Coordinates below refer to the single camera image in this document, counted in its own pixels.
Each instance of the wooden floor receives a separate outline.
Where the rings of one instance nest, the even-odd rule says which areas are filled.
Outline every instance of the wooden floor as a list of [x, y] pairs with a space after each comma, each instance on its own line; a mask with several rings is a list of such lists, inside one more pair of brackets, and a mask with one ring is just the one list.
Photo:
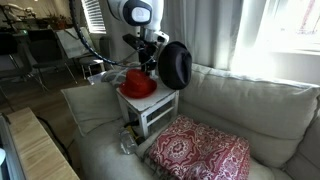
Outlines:
[[[36, 81], [32, 79], [27, 82], [0, 82], [14, 110], [30, 107], [36, 116], [40, 116], [49, 122], [58, 138], [66, 147], [69, 146], [73, 140], [76, 124], [60, 90], [89, 85], [87, 80], [83, 79], [82, 74], [75, 69], [72, 71], [76, 76], [78, 84], [75, 84], [66, 70], [61, 70], [60, 72], [49, 71], [45, 73], [44, 79], [50, 91], [49, 93], [44, 92]], [[3, 99], [0, 99], [0, 112], [5, 114], [12, 113]], [[74, 170], [79, 177], [82, 178], [83, 174], [81, 171], [79, 152], [75, 143], [70, 146], [69, 153], [72, 157]]]

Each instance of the red patterned pillow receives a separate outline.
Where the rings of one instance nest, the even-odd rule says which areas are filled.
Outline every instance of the red patterned pillow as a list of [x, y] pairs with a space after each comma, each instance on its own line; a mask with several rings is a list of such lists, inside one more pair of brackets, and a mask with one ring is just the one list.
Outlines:
[[246, 139], [180, 115], [151, 146], [149, 157], [178, 179], [248, 178]]

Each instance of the small white table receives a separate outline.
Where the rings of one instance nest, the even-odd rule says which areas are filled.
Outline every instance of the small white table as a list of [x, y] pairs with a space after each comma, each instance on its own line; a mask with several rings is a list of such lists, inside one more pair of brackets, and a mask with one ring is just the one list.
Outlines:
[[[171, 112], [171, 117], [176, 117], [178, 113], [179, 91], [167, 88], [160, 80], [157, 81], [157, 89], [152, 95], [143, 99], [133, 99], [123, 95], [120, 89], [117, 88], [117, 95], [122, 111], [123, 118], [129, 122], [128, 107], [137, 114], [139, 118], [140, 127], [145, 138], [149, 135], [148, 127], [159, 120], [162, 116]], [[159, 114], [157, 117], [151, 119], [149, 122], [147, 117], [161, 108], [163, 105], [171, 102], [171, 107]]]

